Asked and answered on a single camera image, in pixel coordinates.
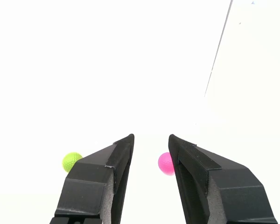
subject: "white background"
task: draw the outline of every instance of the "white background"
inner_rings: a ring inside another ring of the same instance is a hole
[[[185,223],[171,133],[249,167],[280,223],[280,2],[0,1],[0,222],[49,223],[71,151],[129,133],[122,224]]]

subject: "green ball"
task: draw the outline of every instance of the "green ball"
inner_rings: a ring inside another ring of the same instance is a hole
[[[74,164],[83,157],[79,153],[68,153],[62,160],[62,166],[66,172],[70,172]]]

